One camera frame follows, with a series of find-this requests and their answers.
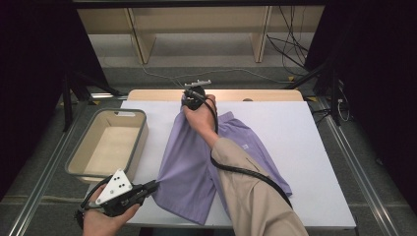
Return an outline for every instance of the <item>beige sleeve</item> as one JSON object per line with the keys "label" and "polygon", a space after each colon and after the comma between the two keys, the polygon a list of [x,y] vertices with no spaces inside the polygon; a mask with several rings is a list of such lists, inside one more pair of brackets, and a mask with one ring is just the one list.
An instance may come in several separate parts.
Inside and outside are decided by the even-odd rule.
{"label": "beige sleeve", "polygon": [[[219,139],[211,156],[220,164],[268,174],[233,141]],[[252,176],[218,170],[237,236],[308,235],[298,215],[270,185]]]}

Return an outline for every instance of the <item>black cord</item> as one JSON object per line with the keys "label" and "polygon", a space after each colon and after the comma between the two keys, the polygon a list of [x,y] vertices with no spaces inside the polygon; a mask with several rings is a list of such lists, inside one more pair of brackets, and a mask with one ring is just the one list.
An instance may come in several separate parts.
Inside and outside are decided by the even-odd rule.
{"label": "black cord", "polygon": [[322,121],[323,121],[326,117],[328,117],[330,114],[331,114],[331,112],[327,112],[325,115],[323,115],[323,117],[322,117],[320,120],[316,121],[316,127],[319,127],[319,125],[322,123]]}
{"label": "black cord", "polygon": [[286,72],[288,72],[289,74],[291,74],[291,75],[294,75],[294,76],[304,76],[304,75],[302,75],[302,74],[298,74],[298,73],[295,73],[295,72],[293,72],[293,71],[291,71],[291,70],[289,70],[286,66],[285,66],[285,63],[284,63],[284,59],[283,59],[283,57],[286,57],[287,59],[289,59],[290,61],[292,61],[293,63],[295,63],[297,66],[299,66],[299,67],[301,67],[302,69],[304,69],[304,70],[306,70],[306,68],[302,65],[302,64],[300,64],[299,62],[297,62],[297,61],[295,61],[294,59],[292,59],[290,56],[288,56],[288,54],[286,54],[285,52],[283,52],[281,49],[279,49],[276,45],[275,45],[275,43],[273,43],[272,42],[272,40],[270,39],[270,37],[267,35],[267,39],[269,40],[269,42],[270,42],[270,44],[272,45],[272,47],[278,52],[278,53],[280,53],[281,55],[282,55],[282,66],[283,66],[283,68],[285,69],[285,71]]}
{"label": "black cord", "polygon": [[300,47],[301,46],[301,44],[298,42],[298,40],[295,38],[295,36],[294,36],[294,31],[293,31],[293,22],[294,22],[294,15],[295,15],[295,8],[293,7],[293,6],[291,6],[291,24],[289,25],[288,24],[288,22],[287,22],[287,20],[286,20],[286,18],[285,18],[285,15],[284,15],[284,13],[282,12],[282,8],[281,7],[279,7],[279,11],[281,12],[281,15],[282,15],[282,18],[284,19],[284,21],[285,21],[285,24],[286,24],[286,26],[287,26],[287,28],[288,28],[288,36],[287,36],[287,40],[288,40],[288,37],[289,36],[291,36],[291,38],[292,38],[292,41],[298,46],[298,47]]}
{"label": "black cord", "polygon": [[316,113],[328,113],[328,112],[330,112],[329,108],[323,109],[323,110],[315,110],[315,111],[312,112],[312,114],[314,115]]}
{"label": "black cord", "polygon": [[84,212],[86,211],[86,205],[89,202],[89,199],[101,185],[108,183],[111,177],[113,177],[113,175],[108,176],[107,178],[101,180],[97,185],[95,185],[95,187],[92,188],[91,191],[89,191],[87,196],[84,198],[83,202],[80,204],[80,208],[77,209],[74,213],[74,218],[77,220],[78,224],[82,229],[84,229]]}
{"label": "black cord", "polygon": [[277,41],[281,41],[281,42],[289,43],[289,44],[291,44],[291,45],[293,45],[293,46],[298,46],[301,50],[306,51],[306,52],[309,52],[309,49],[307,49],[307,48],[303,47],[302,45],[297,45],[297,44],[296,44],[296,43],[294,43],[294,42],[285,41],[284,39],[280,39],[280,38],[277,38],[277,37],[272,37],[272,36],[269,36],[269,35],[267,35],[267,37],[268,37],[269,39],[273,39],[273,40],[277,40]]}
{"label": "black cord", "polygon": [[[217,118],[217,113],[212,109],[212,107],[206,102],[206,99],[209,99],[212,104],[215,107],[215,104],[213,102],[213,100],[211,100],[210,98],[201,98],[198,95],[195,96],[197,99],[199,99],[202,103],[204,103],[209,111],[211,112],[211,115],[214,119],[214,130],[215,132],[218,134],[218,118]],[[212,156],[210,157],[211,163],[212,165],[214,165],[216,168],[221,169],[221,170],[225,170],[225,171],[230,171],[230,172],[235,172],[235,173],[240,173],[240,174],[244,174],[244,175],[249,175],[252,177],[255,177],[261,181],[264,181],[265,183],[267,183],[268,185],[270,185],[271,187],[273,187],[281,196],[282,198],[288,203],[288,205],[292,208],[292,204],[289,201],[288,197],[286,196],[286,194],[284,193],[284,191],[279,187],[279,185],[277,185],[275,182],[273,182],[271,179],[269,179],[269,177],[255,172],[253,170],[249,170],[249,169],[244,169],[244,168],[239,168],[239,167],[235,167],[235,166],[229,166],[229,165],[223,165],[218,163],[217,161],[214,160],[214,158],[212,158]]]}

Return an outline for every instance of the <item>storage bin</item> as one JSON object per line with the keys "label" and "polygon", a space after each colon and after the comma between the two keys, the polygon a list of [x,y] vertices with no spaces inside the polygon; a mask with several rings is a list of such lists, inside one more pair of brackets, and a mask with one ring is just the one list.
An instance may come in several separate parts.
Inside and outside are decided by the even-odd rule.
{"label": "storage bin", "polygon": [[142,110],[99,110],[70,155],[66,171],[92,184],[123,169],[133,181],[148,133]]}

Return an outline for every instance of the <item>human hand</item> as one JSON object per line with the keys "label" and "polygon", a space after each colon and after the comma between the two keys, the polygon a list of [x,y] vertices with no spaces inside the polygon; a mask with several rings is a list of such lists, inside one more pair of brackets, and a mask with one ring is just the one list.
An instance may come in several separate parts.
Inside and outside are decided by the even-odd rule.
{"label": "human hand", "polygon": [[[209,94],[206,96],[206,103],[216,112],[215,96]],[[210,148],[213,147],[218,135],[214,131],[214,117],[209,108],[203,103],[197,110],[192,110],[183,106],[185,117],[191,128],[193,128],[208,143]]]}
{"label": "human hand", "polygon": [[[100,196],[101,192],[106,185],[101,185],[89,198],[90,202],[95,202],[95,200]],[[128,208],[123,214],[109,217],[96,209],[89,209],[84,215],[84,233],[85,236],[108,236],[116,235],[117,231],[129,220],[131,219],[136,211],[139,209],[140,205],[136,204]]]}

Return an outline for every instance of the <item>purple shirt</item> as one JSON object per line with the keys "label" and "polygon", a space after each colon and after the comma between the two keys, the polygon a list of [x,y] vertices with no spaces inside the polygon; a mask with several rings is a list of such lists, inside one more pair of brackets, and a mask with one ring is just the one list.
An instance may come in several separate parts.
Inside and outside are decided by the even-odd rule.
{"label": "purple shirt", "polygon": [[[234,118],[232,112],[218,116],[218,134],[242,147],[287,196],[292,194],[261,140],[249,127]],[[215,191],[218,191],[228,213],[217,169],[210,162],[210,149],[190,127],[182,110],[175,118],[157,181],[159,187],[152,196],[157,205],[169,212],[204,224]]]}

